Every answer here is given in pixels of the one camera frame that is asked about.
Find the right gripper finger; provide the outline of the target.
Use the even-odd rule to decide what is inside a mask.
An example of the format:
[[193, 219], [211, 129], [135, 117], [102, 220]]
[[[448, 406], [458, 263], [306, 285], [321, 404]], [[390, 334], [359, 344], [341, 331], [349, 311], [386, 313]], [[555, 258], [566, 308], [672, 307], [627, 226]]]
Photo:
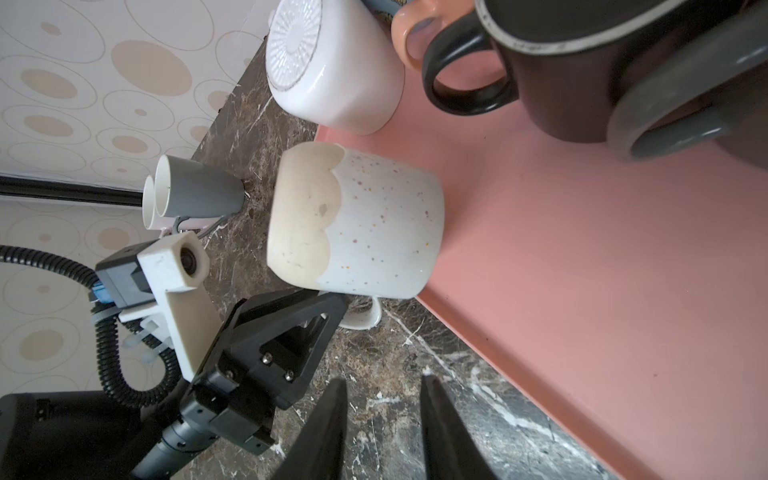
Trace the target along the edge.
[[435, 375], [421, 379], [420, 414], [427, 479], [496, 479]]

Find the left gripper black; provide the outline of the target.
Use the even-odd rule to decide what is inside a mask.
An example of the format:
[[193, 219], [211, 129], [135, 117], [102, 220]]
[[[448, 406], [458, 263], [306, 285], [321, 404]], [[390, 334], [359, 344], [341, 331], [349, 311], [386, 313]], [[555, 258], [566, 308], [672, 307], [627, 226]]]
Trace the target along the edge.
[[[202, 366], [146, 417], [132, 479], [168, 479], [216, 440], [260, 455], [274, 443], [277, 410], [301, 400], [344, 315], [344, 294], [288, 289], [238, 301]], [[348, 411], [347, 384], [327, 385], [278, 479], [340, 479]]]

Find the speckled cream mug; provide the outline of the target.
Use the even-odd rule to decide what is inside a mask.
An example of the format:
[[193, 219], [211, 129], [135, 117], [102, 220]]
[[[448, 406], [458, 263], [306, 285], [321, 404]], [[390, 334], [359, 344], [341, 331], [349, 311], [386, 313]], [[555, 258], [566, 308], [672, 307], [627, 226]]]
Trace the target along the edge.
[[266, 260], [284, 282], [366, 296], [341, 327], [369, 330], [381, 301], [408, 300], [437, 263], [445, 199], [432, 173], [338, 144], [305, 142], [280, 159]]

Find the pale pink mug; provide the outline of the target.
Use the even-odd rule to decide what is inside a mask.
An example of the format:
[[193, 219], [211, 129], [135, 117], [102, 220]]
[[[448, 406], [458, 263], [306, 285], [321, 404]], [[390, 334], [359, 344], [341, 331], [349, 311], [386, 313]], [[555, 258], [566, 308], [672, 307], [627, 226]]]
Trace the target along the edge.
[[[151, 176], [145, 180], [142, 193], [142, 219], [146, 230], [158, 231], [162, 236], [173, 233], [175, 219], [173, 217], [162, 216], [155, 203], [155, 185]], [[190, 218], [180, 223], [181, 231], [204, 230], [216, 221], [219, 217], [213, 218]]]

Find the light grey mug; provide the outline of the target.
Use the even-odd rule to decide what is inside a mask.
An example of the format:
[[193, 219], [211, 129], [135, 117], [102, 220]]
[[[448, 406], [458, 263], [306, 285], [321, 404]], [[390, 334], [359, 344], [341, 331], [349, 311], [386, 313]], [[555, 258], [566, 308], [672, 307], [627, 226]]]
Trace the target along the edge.
[[221, 169], [163, 155], [154, 175], [155, 205], [164, 217], [213, 218], [238, 213], [243, 182]]

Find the black mug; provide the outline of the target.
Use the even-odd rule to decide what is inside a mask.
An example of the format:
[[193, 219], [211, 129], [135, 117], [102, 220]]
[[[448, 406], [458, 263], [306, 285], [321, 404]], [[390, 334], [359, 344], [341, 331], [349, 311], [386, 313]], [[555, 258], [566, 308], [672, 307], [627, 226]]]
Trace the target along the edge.
[[[740, 12], [741, 1], [478, 1], [429, 44], [422, 84], [440, 110], [491, 112], [516, 100], [544, 133], [606, 139], [619, 99], [653, 68]], [[503, 77], [473, 90], [439, 81], [462, 57], [492, 51]]]

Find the dark grey mug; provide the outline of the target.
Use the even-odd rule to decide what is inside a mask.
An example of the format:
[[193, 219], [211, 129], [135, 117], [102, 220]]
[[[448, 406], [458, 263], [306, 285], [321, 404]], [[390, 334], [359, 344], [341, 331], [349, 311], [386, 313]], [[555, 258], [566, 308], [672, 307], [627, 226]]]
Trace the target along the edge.
[[607, 144], [631, 162], [715, 142], [767, 166], [767, 4], [709, 30], [646, 75], [619, 101]]

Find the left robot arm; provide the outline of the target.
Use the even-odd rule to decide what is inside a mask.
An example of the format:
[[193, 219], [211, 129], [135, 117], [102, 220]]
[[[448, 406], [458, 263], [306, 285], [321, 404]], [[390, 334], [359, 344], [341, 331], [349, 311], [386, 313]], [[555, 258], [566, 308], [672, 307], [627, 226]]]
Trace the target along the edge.
[[261, 455], [278, 410], [301, 400], [348, 309], [289, 289], [238, 301], [194, 379], [133, 409], [97, 391], [1, 400], [5, 479], [168, 479], [219, 440]]

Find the white ribbed mug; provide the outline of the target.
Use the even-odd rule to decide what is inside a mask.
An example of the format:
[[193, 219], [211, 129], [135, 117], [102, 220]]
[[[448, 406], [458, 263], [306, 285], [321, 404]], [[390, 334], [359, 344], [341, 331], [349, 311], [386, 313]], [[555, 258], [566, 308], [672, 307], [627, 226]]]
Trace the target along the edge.
[[357, 135], [383, 128], [404, 89], [404, 65], [361, 1], [280, 2], [265, 67], [284, 111]]

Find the cream and salmon mug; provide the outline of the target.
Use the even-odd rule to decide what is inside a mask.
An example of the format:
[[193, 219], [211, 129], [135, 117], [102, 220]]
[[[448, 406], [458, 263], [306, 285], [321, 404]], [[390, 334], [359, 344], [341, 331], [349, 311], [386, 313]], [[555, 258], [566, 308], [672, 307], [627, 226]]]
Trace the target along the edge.
[[[448, 25], [474, 10], [471, 0], [416, 0], [393, 17], [391, 37], [403, 64], [420, 73], [427, 47]], [[505, 76], [493, 51], [470, 54], [446, 67], [437, 79], [450, 88], [472, 90]]]

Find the pink plastic tray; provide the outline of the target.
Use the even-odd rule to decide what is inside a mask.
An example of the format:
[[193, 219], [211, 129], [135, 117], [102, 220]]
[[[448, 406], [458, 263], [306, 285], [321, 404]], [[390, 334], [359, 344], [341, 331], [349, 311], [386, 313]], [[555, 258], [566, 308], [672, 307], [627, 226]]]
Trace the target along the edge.
[[371, 135], [434, 172], [445, 235], [420, 302], [626, 479], [767, 475], [767, 174], [717, 146], [631, 164], [520, 103], [459, 117], [405, 76]]

